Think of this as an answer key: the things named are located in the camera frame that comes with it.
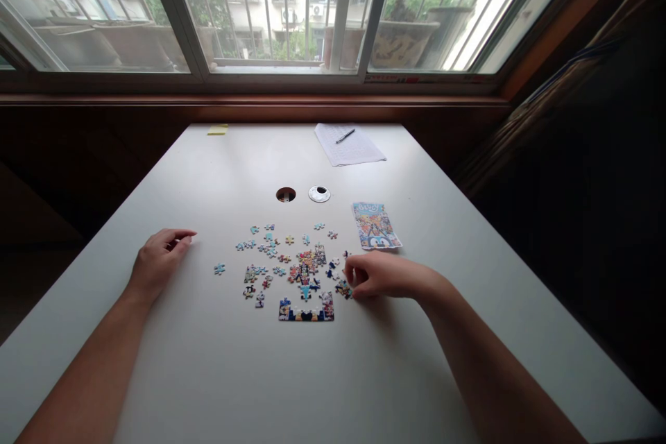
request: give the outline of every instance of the pen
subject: pen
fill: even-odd
[[[344,139],[349,137],[352,133],[356,131],[356,128],[352,128],[349,132],[347,132],[345,135],[340,137],[338,140],[335,141],[336,144],[340,144]]]

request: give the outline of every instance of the hand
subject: hand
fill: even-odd
[[[139,250],[125,295],[152,305],[176,272],[196,231],[162,229]]]
[[[344,273],[352,296],[361,299],[386,295],[419,301],[448,283],[430,267],[377,250],[347,258]]]

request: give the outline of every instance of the yellow sticky note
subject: yellow sticky note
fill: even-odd
[[[210,127],[208,135],[224,135],[227,133],[227,130],[229,130],[229,125],[226,123],[218,123]]]

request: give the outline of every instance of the white table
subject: white table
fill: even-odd
[[[278,249],[294,259],[303,232],[328,259],[361,253],[355,201],[386,204],[401,254],[448,276],[588,440],[666,434],[659,413],[402,126],[364,126],[388,161],[337,168],[314,124],[231,125],[224,137],[207,129],[183,133],[0,348],[2,443],[14,441],[162,227],[198,236],[148,320],[115,442],[476,442],[416,303],[365,306],[334,293],[332,323],[285,323],[279,299],[302,304],[286,277],[266,290],[264,309],[242,296],[247,265],[278,265],[235,249],[250,226],[262,229],[257,240],[267,223],[280,241],[292,234],[296,244]],[[314,185],[331,199],[310,201]],[[296,190],[292,203],[275,199],[281,187]],[[318,222],[325,231],[313,230]]]

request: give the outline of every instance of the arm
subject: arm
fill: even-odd
[[[353,296],[408,297],[430,319],[481,441],[585,443],[564,413],[442,275],[373,251],[347,258]]]
[[[195,234],[163,229],[139,250],[127,287],[28,422],[17,444],[111,442],[148,312]]]

